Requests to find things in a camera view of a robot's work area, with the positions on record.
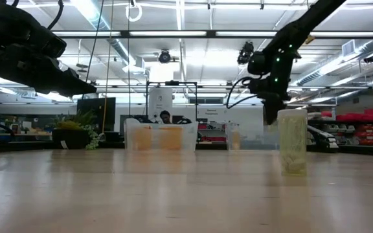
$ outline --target plant pot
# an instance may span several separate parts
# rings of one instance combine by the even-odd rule
[[[54,129],[52,140],[58,144],[64,141],[67,148],[76,150],[84,149],[90,143],[90,136],[88,131],[82,129]]]

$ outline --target dark hair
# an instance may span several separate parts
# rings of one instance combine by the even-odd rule
[[[159,117],[162,117],[162,115],[171,116],[171,114],[167,110],[161,111],[161,114],[159,114]]]

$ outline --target potted plant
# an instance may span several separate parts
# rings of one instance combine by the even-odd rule
[[[61,143],[68,149],[96,149],[98,135],[93,128],[95,116],[92,111],[82,113],[78,111],[75,116],[60,116],[54,119],[52,140]]]

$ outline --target person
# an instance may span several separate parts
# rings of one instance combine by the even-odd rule
[[[172,124],[171,114],[167,110],[161,111],[161,114],[159,114],[159,116],[161,117],[163,124]]]

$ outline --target wooden table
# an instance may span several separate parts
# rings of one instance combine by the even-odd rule
[[[271,151],[0,153],[0,232],[373,232],[373,157]]]

